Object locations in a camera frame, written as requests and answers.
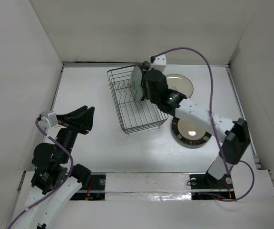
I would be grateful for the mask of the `blue floral plate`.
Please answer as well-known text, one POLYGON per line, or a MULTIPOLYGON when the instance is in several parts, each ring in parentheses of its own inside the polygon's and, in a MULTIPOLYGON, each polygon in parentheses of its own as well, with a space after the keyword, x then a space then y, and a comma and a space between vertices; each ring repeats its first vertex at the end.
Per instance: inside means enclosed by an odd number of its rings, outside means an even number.
POLYGON ((143 71, 148 71, 151 68, 151 64, 148 61, 144 61, 141 64, 143 71))

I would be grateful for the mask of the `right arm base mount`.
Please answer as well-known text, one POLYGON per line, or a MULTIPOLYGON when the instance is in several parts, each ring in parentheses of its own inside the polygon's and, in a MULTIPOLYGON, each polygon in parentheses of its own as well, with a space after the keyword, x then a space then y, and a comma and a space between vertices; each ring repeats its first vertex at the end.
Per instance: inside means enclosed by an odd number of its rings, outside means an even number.
POLYGON ((192 173, 186 185, 191 189, 192 200, 236 199, 231 175, 225 174, 216 180, 205 173, 192 173))

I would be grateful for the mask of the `light green plate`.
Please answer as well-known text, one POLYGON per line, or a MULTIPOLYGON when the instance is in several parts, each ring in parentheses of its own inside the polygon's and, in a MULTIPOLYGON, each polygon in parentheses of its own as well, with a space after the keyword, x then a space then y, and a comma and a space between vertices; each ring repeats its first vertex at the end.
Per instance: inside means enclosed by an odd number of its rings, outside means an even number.
POLYGON ((142 83, 142 73, 139 69, 133 69, 130 79, 130 91, 132 98, 135 101, 140 101, 143 96, 142 83))

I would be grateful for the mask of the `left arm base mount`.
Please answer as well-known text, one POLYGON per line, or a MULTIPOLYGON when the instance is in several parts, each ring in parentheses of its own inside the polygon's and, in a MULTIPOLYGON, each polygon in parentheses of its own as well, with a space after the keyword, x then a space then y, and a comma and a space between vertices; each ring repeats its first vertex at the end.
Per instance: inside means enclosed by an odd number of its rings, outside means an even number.
POLYGON ((101 201, 105 200, 106 173, 92 173, 87 187, 82 187, 71 200, 101 201))

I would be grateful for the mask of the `patterned dark rim plate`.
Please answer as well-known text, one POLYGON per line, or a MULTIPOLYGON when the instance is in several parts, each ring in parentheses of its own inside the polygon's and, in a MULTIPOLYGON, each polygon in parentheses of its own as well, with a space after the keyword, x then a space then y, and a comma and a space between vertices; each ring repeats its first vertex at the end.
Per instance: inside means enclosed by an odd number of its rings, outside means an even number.
POLYGON ((172 119, 171 128, 175 137, 188 146, 201 146, 207 143, 212 136, 199 125, 176 117, 172 119))

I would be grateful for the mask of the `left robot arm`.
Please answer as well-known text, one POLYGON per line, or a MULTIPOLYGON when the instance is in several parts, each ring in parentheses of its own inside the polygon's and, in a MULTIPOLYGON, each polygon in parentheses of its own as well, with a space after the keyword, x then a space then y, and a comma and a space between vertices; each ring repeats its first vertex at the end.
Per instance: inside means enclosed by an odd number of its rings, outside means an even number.
POLYGON ((78 134, 93 127, 95 108, 82 106, 67 114, 42 112, 37 129, 50 140, 33 152, 35 172, 24 210, 9 224, 10 229, 49 229, 66 203, 91 184, 91 170, 75 164, 71 155, 78 134))

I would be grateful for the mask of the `grey rim cream plate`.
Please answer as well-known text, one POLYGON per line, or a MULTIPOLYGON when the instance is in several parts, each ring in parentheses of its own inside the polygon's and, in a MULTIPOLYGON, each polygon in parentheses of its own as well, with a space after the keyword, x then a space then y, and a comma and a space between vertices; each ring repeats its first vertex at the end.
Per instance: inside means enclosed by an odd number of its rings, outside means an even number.
POLYGON ((187 98, 190 98, 194 92, 194 87, 192 82, 185 76, 181 74, 169 74, 166 76, 167 84, 169 89, 178 91, 187 98))

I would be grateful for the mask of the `brown rim cream plate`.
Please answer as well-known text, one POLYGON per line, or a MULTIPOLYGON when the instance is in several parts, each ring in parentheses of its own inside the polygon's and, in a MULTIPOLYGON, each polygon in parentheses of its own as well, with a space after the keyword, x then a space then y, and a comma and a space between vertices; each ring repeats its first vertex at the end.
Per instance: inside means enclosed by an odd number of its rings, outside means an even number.
POLYGON ((143 72, 143 63, 142 62, 135 62, 134 63, 134 69, 139 69, 141 72, 143 72))

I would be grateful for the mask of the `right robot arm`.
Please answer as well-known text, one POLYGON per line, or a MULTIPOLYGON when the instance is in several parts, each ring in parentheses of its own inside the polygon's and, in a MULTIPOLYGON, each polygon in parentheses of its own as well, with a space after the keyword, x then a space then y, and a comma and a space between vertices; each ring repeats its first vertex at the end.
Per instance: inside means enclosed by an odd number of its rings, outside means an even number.
POLYGON ((181 123, 180 131, 188 133, 199 127, 205 134, 215 137, 219 152, 206 171, 205 183, 217 187, 239 163, 250 144, 247 122, 242 118, 235 121, 213 114, 192 101, 192 83, 177 74, 165 76, 161 71, 151 69, 143 76, 142 88, 146 99, 181 123))

